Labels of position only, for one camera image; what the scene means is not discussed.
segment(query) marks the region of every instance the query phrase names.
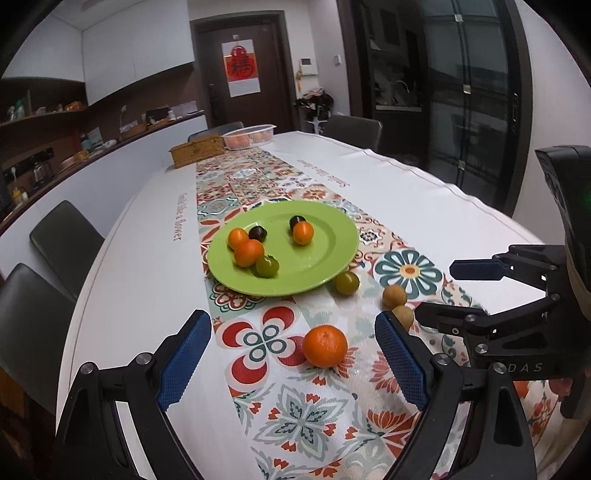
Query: white tablecloth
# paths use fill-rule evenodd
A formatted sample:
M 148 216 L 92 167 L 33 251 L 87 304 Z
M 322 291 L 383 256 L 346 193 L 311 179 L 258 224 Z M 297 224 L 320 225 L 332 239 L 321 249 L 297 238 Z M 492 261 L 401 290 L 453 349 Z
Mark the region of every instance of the white tablecloth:
M 541 243 L 457 187 L 371 151 L 300 132 L 276 135 L 263 148 L 378 219 L 447 274 L 459 258 L 489 258 L 511 244 Z M 193 310 L 208 310 L 196 212 L 193 165 L 156 174 L 121 214 L 74 311 L 60 372 L 58 419 L 82 363 L 93 361 L 100 368 L 126 365 L 136 354 L 154 351 L 167 335 L 177 333 Z M 179 219 L 184 222 L 176 224 Z M 460 283 L 490 313 L 543 295 L 507 279 Z M 205 429 L 200 422 L 209 416 L 233 412 L 219 370 L 208 346 L 197 367 L 197 381 L 191 381 L 186 392 L 198 399 L 197 414 L 188 420 L 181 407 L 171 406 L 169 417 L 205 478 L 259 478 L 256 464 L 246 456 L 228 462 L 224 472 L 208 469 L 216 448 L 232 448 L 232 442 L 239 442 L 238 435 L 231 435 L 240 429 L 235 413 L 228 415 L 228 431 L 214 432 L 207 439 L 195 435 Z M 120 412 L 138 470 L 151 478 L 128 412 L 124 406 Z

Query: brown door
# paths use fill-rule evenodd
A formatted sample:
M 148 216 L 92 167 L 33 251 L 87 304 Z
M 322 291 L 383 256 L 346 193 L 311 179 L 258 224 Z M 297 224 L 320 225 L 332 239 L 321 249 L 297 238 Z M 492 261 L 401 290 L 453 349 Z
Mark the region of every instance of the brown door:
M 276 133 L 291 131 L 292 107 L 277 25 L 257 19 L 252 22 L 252 25 L 242 24 L 198 33 L 199 62 L 209 95 L 212 126 L 242 121 L 246 127 L 273 124 L 277 126 Z M 252 40 L 254 44 L 261 91 L 231 98 L 222 43 L 234 42 L 238 45 L 240 40 Z

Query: table runner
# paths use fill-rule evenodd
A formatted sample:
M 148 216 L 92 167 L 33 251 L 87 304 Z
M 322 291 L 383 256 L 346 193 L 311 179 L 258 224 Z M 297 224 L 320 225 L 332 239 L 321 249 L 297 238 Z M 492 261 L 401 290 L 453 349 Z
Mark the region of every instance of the table runner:
M 201 252 L 216 343 L 237 415 L 263 475 L 268 480 L 383 478 L 419 419 L 374 338 L 383 287 L 402 284 L 411 308 L 422 301 L 476 303 L 377 219 L 266 151 L 226 153 L 199 162 L 196 171 Z M 339 296 L 331 284 L 280 299 L 244 296 L 211 276 L 206 253 L 221 226 L 243 211 L 291 199 L 326 203 L 355 222 L 359 250 L 349 268 L 361 286 L 352 297 Z M 427 213 L 417 221 L 428 221 Z M 444 239 L 434 233 L 434 241 Z M 349 342 L 345 360 L 335 369 L 314 368 L 301 353 L 303 336 L 324 323 L 342 329 Z M 245 332 L 258 341 L 246 346 Z M 459 364 L 467 363 L 461 339 L 417 322 L 411 334 L 433 353 L 445 352 Z M 544 381 L 518 382 L 517 387 L 535 446 L 557 396 Z M 450 468 L 468 409 L 468 404 L 458 409 L 434 479 Z

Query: blue gripper pad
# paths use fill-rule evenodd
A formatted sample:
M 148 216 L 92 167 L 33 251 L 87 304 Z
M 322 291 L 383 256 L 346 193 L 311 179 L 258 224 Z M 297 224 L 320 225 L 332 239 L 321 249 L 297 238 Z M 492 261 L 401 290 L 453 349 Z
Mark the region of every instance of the blue gripper pad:
M 449 273 L 456 280 L 500 280 L 511 273 L 511 268 L 496 258 L 456 260 Z
M 160 392 L 156 399 L 162 411 L 167 411 L 169 406 L 181 400 L 211 336 L 212 323 L 209 315 L 203 312 L 162 370 Z
M 429 403 L 425 372 L 384 313 L 375 318 L 375 339 L 400 385 L 404 398 L 423 411 Z

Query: ceiling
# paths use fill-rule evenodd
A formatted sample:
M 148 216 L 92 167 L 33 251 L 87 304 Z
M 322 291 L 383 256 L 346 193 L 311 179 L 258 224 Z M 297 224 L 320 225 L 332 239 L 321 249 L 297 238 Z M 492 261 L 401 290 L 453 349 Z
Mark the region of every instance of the ceiling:
M 143 0 L 64 0 L 53 11 L 60 20 L 86 30 L 111 15 Z

